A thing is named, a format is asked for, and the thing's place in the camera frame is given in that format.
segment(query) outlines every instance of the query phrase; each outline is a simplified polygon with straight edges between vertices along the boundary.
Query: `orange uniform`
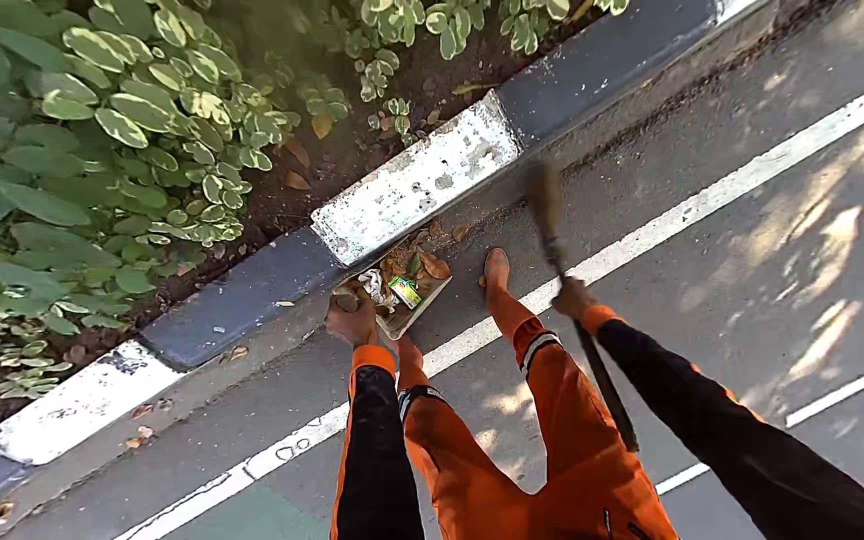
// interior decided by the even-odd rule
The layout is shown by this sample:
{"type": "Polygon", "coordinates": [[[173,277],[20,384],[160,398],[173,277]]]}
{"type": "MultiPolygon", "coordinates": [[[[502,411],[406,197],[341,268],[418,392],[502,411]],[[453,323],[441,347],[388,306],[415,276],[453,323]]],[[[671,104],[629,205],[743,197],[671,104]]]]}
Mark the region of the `orange uniform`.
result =
{"type": "MultiPolygon", "coordinates": [[[[529,495],[500,472],[411,362],[396,405],[388,350],[355,350],[331,538],[423,538],[409,459],[446,540],[678,538],[636,456],[554,333],[511,295],[489,310],[534,396],[546,485],[529,495]]],[[[864,488],[604,305],[583,327],[650,409],[707,464],[770,540],[863,538],[864,488]]]]}

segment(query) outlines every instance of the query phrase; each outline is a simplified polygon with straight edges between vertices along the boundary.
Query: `foot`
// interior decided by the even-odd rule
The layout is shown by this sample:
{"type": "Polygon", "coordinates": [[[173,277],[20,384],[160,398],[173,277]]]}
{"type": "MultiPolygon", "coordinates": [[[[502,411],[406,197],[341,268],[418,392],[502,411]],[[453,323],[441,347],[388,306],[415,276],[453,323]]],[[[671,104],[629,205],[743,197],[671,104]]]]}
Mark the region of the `foot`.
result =
{"type": "Polygon", "coordinates": [[[509,256],[495,248],[486,257],[486,299],[509,290],[509,256]]]}

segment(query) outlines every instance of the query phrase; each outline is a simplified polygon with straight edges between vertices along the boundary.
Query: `dirt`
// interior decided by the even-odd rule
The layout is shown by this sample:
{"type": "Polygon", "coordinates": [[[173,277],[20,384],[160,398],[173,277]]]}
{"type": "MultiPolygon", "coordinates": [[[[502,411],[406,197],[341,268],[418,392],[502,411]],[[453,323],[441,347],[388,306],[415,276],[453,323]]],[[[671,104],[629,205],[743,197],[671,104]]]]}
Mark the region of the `dirt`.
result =
{"type": "MultiPolygon", "coordinates": [[[[573,8],[577,5],[578,2],[573,2],[573,8]]],[[[454,95],[452,92],[456,87],[501,84],[601,17],[597,9],[590,9],[575,23],[550,30],[534,55],[522,55],[510,50],[508,35],[499,34],[501,21],[495,10],[491,9],[489,14],[491,17],[487,19],[486,27],[473,31],[462,54],[448,62],[439,54],[438,36],[427,31],[421,31],[414,45],[405,52],[401,47],[392,47],[401,56],[401,68],[391,78],[385,99],[401,97],[412,102],[409,117],[414,132],[430,133],[439,123],[459,114],[488,91],[480,88],[454,95]],[[438,123],[426,125],[426,119],[433,111],[438,111],[438,123]]],[[[384,100],[363,104],[357,98],[358,76],[353,63],[344,56],[337,60],[341,61],[334,63],[334,72],[328,75],[351,97],[353,108],[349,117],[336,123],[330,135],[322,141],[312,131],[308,116],[303,117],[295,136],[308,153],[310,166],[303,166],[284,147],[266,147],[265,152],[272,162],[271,170],[250,169],[242,174],[253,185],[242,218],[246,226],[242,236],[226,242],[223,248],[209,250],[205,262],[193,271],[164,279],[154,293],[138,300],[126,313],[124,318],[128,325],[125,328],[84,328],[80,335],[71,338],[54,336],[53,348],[62,352],[64,360],[76,366],[75,370],[63,376],[67,377],[95,361],[130,338],[136,329],[152,322],[278,236],[310,224],[312,211],[402,151],[398,136],[382,136],[382,131],[368,128],[368,116],[376,113],[384,100]],[[303,191],[286,186],[283,178],[289,171],[300,174],[311,188],[303,191]]],[[[293,111],[304,110],[301,103],[292,105],[293,111]]],[[[0,422],[28,403],[29,399],[0,399],[0,422]]]]}

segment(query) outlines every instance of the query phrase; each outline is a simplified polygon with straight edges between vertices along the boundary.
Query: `reflective stripe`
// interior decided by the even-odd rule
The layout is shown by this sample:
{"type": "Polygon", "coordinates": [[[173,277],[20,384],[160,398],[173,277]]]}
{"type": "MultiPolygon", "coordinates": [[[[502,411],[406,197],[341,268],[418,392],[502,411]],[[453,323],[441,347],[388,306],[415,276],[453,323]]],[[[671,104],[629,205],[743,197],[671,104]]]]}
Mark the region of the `reflective stripe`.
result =
{"type": "Polygon", "coordinates": [[[532,338],[532,343],[529,343],[529,348],[525,350],[525,356],[522,358],[522,367],[519,368],[526,379],[529,378],[529,368],[532,367],[532,359],[536,355],[536,352],[549,343],[558,343],[559,346],[562,345],[562,342],[559,341],[558,335],[552,331],[545,331],[532,338]]]}
{"type": "Polygon", "coordinates": [[[425,396],[426,398],[433,398],[436,400],[440,400],[443,403],[448,403],[446,398],[442,396],[442,393],[439,390],[436,390],[432,386],[425,386],[423,384],[419,384],[405,390],[403,392],[398,393],[398,419],[402,421],[402,426],[405,426],[405,415],[409,413],[409,408],[412,406],[412,402],[419,396],[425,396]]]}

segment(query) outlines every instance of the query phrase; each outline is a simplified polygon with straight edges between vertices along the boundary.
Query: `hand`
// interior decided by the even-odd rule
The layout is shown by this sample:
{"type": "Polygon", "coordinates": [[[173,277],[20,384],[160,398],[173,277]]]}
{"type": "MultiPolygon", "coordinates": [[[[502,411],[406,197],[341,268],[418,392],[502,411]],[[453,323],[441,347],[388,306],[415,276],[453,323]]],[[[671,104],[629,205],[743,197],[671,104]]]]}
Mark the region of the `hand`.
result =
{"type": "Polygon", "coordinates": [[[332,336],[341,339],[358,349],[362,345],[378,345],[378,328],[376,328],[376,303],[372,300],[359,302],[359,309],[349,313],[342,309],[332,296],[328,302],[328,313],[325,313],[325,330],[332,336]]]}
{"type": "Polygon", "coordinates": [[[566,277],[558,296],[552,300],[552,307],[562,315],[581,321],[586,310],[598,303],[599,300],[595,300],[589,289],[586,289],[582,279],[566,277]]]}

